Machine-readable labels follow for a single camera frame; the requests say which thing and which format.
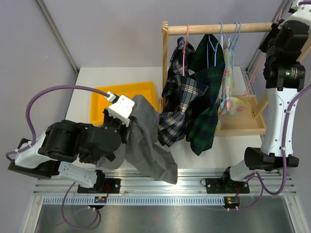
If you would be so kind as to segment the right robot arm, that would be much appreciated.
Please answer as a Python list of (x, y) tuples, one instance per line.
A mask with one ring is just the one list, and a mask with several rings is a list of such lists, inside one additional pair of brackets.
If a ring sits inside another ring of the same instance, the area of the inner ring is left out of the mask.
[(258, 170), (283, 170), (282, 192), (288, 168), (298, 167), (293, 155), (292, 131), (299, 98), (310, 87), (304, 86), (306, 70), (299, 58), (310, 39), (311, 2), (296, 0), (289, 9), (291, 16), (272, 24), (259, 49), (266, 54), (263, 75), (268, 96), (268, 126), (260, 148), (247, 147), (244, 159), (228, 167), (220, 178), (220, 187), (226, 193), (243, 192), (247, 181), (258, 178)]

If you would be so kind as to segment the grey pleated skirt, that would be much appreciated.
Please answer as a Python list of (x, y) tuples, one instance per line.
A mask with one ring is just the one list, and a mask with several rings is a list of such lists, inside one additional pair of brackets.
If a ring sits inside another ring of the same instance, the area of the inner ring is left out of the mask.
[(121, 145), (112, 162), (101, 158), (96, 168), (114, 170), (127, 161), (144, 176), (176, 184), (178, 166), (171, 152), (157, 144), (159, 113), (142, 95), (136, 95), (132, 100), (136, 106), (132, 112), (134, 119), (129, 129), (127, 144)]

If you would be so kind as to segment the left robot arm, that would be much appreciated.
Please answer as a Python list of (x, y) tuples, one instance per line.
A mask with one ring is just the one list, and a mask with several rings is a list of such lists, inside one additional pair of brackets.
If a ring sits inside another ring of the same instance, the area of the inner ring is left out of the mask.
[(114, 161), (114, 152), (127, 143), (132, 119), (128, 120), (124, 123), (104, 110), (101, 126), (70, 120), (56, 122), (35, 142), (21, 139), (8, 170), (38, 179), (72, 180), (79, 185), (79, 193), (107, 193), (109, 184), (101, 170), (87, 171), (73, 162), (95, 165), (102, 158)]

